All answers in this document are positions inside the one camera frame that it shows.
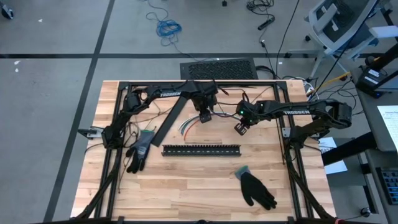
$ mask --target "wooden table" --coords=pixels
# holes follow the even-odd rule
[[[118,85],[118,81],[104,81],[93,126],[105,127],[111,123]],[[302,81],[288,80],[287,86],[291,101],[306,100]],[[267,87],[260,86],[244,90],[253,100],[265,88]],[[237,103],[241,100],[241,90],[226,90],[229,96],[222,92],[217,94],[219,102]],[[273,89],[269,88],[257,100],[274,99]],[[177,98],[162,98],[155,102],[161,111],[166,111],[176,100]],[[226,112],[234,113],[235,106],[222,107]],[[152,103],[149,109],[132,118],[132,121],[152,118],[158,112],[159,109]],[[244,136],[240,136],[233,128],[238,121],[213,116],[210,122],[194,125],[184,141],[177,129],[182,122],[197,114],[192,102],[188,101],[162,144],[240,144],[242,156],[162,157],[162,146],[151,146],[145,169],[137,174],[123,174],[119,183],[120,194],[116,191],[113,219],[124,216],[126,220],[282,221],[287,216],[294,217],[289,176],[282,163],[277,121],[262,121],[250,128]],[[159,128],[166,115],[159,116],[151,123],[146,121],[138,125],[141,129],[146,126],[147,129]],[[312,121],[309,115],[295,116],[294,119],[295,124],[300,126]],[[98,143],[101,143],[101,139],[89,141],[88,146]],[[306,144],[318,147],[312,139],[307,140]],[[335,215],[320,152],[310,148],[303,148],[301,152],[309,189],[326,211]],[[71,217],[78,215],[96,193],[104,155],[102,145],[95,146],[86,153]],[[234,171],[244,165],[248,165],[252,173],[275,196],[278,203],[276,209],[267,211],[257,202],[253,207],[246,204],[240,182],[234,176]],[[302,214],[306,216],[302,193],[298,186],[297,188]],[[108,194],[109,189],[104,196],[102,216],[105,216]]]

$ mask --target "black glove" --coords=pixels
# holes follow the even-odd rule
[[[264,186],[259,179],[251,175],[247,166],[236,171],[235,176],[241,180],[243,198],[248,205],[254,205],[253,198],[266,210],[276,208],[277,202],[274,200],[275,197],[269,193],[266,186]]]
[[[136,143],[130,146],[126,152],[126,157],[132,156],[132,162],[127,168],[127,172],[135,174],[138,170],[142,171],[145,167],[145,160],[147,159],[150,142],[155,136],[154,131],[142,130],[140,131],[139,139]]]

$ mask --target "metal frame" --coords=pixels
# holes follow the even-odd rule
[[[171,82],[120,82],[119,86],[118,86],[118,94],[116,97],[116,103],[115,103],[115,107],[114,107],[114,113],[113,113],[113,119],[116,118],[116,116],[119,113],[119,108],[122,102],[122,92],[127,89],[127,90],[132,90],[132,88],[134,86],[146,86],[146,85],[167,85],[167,84],[176,84],[176,83],[181,83],[184,82],[184,80],[181,81],[171,81]],[[283,95],[284,95],[284,101],[285,102],[289,102],[290,98],[289,98],[289,93],[287,91],[287,85],[286,85],[286,81],[275,81],[275,82],[270,82],[270,81],[241,81],[241,82],[231,82],[231,81],[217,81],[218,86],[220,87],[230,87],[230,86],[271,86],[274,89],[274,96],[275,96],[275,100],[280,102],[280,96],[279,96],[279,89],[282,90]],[[294,125],[294,120],[293,120],[293,116],[288,116],[289,118],[289,124],[290,126],[295,126]],[[278,126],[278,133],[282,133],[282,130],[285,127],[285,121],[284,118],[279,118],[279,124],[277,122],[277,126]],[[289,154],[290,155],[290,149],[286,147],[286,142],[284,141],[285,139],[283,139],[283,141],[280,140],[280,146],[281,146],[281,154],[282,154],[282,160],[284,162],[284,154]],[[109,164],[111,162],[111,154],[112,154],[112,150],[113,149],[107,149],[106,154],[105,154],[105,159],[104,159],[104,165],[103,165],[103,171],[102,171],[102,176],[101,176],[101,183],[100,183],[100,187],[103,186],[107,176],[108,176],[108,171],[109,171]],[[121,156],[122,153],[117,153],[117,156],[115,158],[115,164],[119,164],[121,163]],[[302,156],[301,156],[301,152],[300,150],[296,150],[295,151],[296,157],[297,157],[297,165],[298,165],[298,172],[300,174],[301,179],[304,181],[305,185],[307,185],[307,181],[305,178],[305,170],[304,170],[304,166],[303,166],[303,160],[302,160]],[[112,218],[112,213],[113,213],[113,206],[114,206],[114,198],[116,195],[116,185],[118,182],[118,178],[117,176],[119,175],[119,170],[120,167],[118,167],[117,170],[117,174],[115,175],[115,178],[112,180],[112,184],[111,184],[111,191],[110,191],[110,195],[109,195],[109,200],[108,200],[108,206],[106,209],[106,218]],[[289,180],[290,180],[290,189],[292,192],[292,198],[293,198],[293,205],[294,205],[294,210],[295,210],[295,216],[296,218],[302,218],[302,214],[301,214],[301,209],[300,209],[300,202],[299,202],[299,195],[297,193],[297,186],[296,183],[294,181],[294,179],[289,175]],[[307,216],[309,218],[313,218],[313,211],[311,208],[310,203],[308,202],[308,200],[304,197],[305,199],[305,205],[306,205],[306,209],[307,209]],[[99,203],[96,206],[95,209],[95,214],[94,214],[94,218],[99,218],[101,216],[101,211],[102,211],[102,201],[103,201],[103,196],[102,198],[99,200]],[[152,221],[124,221],[124,223],[146,223],[146,224],[159,224],[159,223],[169,223],[166,221],[156,221],[156,222],[152,222]],[[196,222],[173,222],[173,223],[196,223]],[[286,223],[286,221],[280,221],[280,222],[228,222],[230,224],[232,223],[238,223],[238,224],[245,224],[245,223],[273,223],[273,224],[282,224],[282,223]]]

